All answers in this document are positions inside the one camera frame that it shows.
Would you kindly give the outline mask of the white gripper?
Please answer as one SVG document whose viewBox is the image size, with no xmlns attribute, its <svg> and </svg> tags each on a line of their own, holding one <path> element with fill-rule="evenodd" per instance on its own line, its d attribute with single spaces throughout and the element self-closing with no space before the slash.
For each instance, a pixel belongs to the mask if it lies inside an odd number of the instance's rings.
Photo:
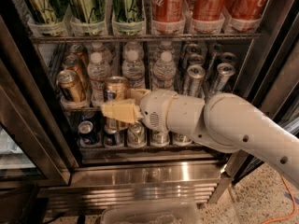
<svg viewBox="0 0 299 224">
<path fill-rule="evenodd" d="M 142 122 L 146 127 L 158 132 L 167 132 L 166 115 L 176 95 L 175 91 L 169 90 L 131 88 L 128 91 L 130 99 L 102 103 L 100 107 L 106 118 L 135 123 L 141 119 L 142 114 Z"/>
</svg>

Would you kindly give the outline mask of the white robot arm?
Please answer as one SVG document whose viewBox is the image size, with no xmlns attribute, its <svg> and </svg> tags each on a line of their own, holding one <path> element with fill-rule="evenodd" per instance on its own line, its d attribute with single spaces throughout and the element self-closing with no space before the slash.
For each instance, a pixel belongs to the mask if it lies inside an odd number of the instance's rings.
<svg viewBox="0 0 299 224">
<path fill-rule="evenodd" d="M 168 90 L 132 90 L 125 100 L 101 104 L 105 117 L 142 121 L 161 133 L 187 136 L 223 153 L 244 150 L 299 187 L 299 140 L 243 98 L 220 92 L 205 100 Z"/>
</svg>

